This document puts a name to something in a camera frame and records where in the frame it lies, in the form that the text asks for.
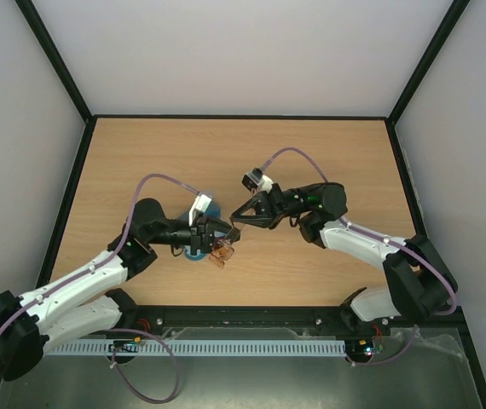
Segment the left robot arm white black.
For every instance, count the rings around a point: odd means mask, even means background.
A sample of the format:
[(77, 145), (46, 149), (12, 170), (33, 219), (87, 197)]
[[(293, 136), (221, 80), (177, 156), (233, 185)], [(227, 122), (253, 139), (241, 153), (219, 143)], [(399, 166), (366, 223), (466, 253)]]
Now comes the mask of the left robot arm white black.
[(153, 246), (209, 254), (230, 228), (197, 210), (169, 218), (156, 199), (135, 202), (121, 234), (82, 267), (19, 296), (0, 293), (0, 376), (14, 381), (63, 343), (132, 327), (138, 307), (120, 286), (157, 260)]

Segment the orange sunglasses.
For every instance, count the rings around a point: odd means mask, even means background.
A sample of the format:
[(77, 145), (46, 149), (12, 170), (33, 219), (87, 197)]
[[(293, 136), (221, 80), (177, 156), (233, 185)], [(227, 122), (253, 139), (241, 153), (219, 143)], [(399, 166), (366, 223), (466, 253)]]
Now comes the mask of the orange sunglasses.
[(224, 268), (234, 254), (234, 243), (240, 240), (241, 230), (233, 227), (228, 233), (214, 239), (208, 260), (218, 268)]

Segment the blue transparent glasses case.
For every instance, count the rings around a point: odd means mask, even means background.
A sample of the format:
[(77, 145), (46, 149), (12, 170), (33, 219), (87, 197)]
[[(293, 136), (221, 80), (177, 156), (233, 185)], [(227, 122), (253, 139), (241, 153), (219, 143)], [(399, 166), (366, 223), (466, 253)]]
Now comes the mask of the blue transparent glasses case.
[[(185, 222), (188, 221), (188, 209), (186, 209), (178, 218), (180, 220), (183, 220)], [(208, 209), (205, 211), (204, 214), (201, 216), (215, 216), (215, 217), (220, 217), (221, 216), (221, 207), (220, 205), (212, 199), (211, 204), (209, 205)], [(194, 254), (191, 252), (191, 249), (189, 246), (184, 246), (183, 247), (183, 255), (190, 261), (200, 261), (205, 259), (206, 254), (204, 252), (201, 252), (200, 250), (197, 250)]]

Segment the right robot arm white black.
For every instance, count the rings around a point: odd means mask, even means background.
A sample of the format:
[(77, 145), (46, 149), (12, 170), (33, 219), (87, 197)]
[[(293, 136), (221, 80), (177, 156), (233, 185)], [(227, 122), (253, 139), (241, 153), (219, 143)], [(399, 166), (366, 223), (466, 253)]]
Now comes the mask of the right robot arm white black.
[(282, 190), (276, 183), (257, 190), (230, 220), (274, 229), (284, 219), (298, 227), (303, 239), (322, 249), (341, 251), (381, 270), (386, 285), (363, 287), (345, 301), (344, 328), (363, 332), (373, 320), (403, 317), (421, 325), (434, 315), (457, 309), (458, 285), (432, 242), (375, 232), (348, 220), (344, 186), (314, 183)]

